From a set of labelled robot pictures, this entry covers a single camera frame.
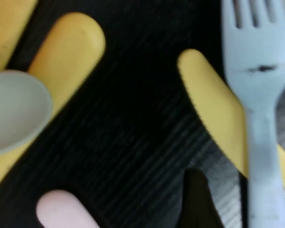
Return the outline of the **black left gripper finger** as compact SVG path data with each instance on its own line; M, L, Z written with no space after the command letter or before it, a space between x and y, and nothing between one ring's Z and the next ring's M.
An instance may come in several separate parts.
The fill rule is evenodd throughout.
M224 227L215 208L204 173L196 168L184 173L182 209L178 228Z

